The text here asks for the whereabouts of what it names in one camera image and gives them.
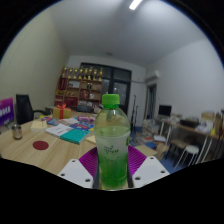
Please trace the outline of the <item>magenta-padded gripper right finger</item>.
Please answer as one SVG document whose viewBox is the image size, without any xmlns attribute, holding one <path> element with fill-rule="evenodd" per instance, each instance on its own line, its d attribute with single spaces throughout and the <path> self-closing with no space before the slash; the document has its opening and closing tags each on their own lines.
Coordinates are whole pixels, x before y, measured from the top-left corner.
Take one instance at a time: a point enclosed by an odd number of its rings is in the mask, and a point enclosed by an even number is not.
<svg viewBox="0 0 224 224">
<path fill-rule="evenodd" d="M 169 172 L 155 156 L 147 157 L 138 149 L 128 147 L 129 188 L 140 188 L 168 175 Z"/>
</svg>

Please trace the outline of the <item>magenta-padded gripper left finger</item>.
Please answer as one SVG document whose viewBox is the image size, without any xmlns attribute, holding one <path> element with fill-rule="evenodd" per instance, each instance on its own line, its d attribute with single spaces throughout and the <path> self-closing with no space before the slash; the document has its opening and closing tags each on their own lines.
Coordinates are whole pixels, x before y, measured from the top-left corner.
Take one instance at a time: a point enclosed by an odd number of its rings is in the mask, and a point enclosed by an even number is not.
<svg viewBox="0 0 224 224">
<path fill-rule="evenodd" d="M 97 189 L 99 187 L 97 148 L 94 147 L 79 159 L 71 159 L 58 176 L 78 186 Z"/>
</svg>

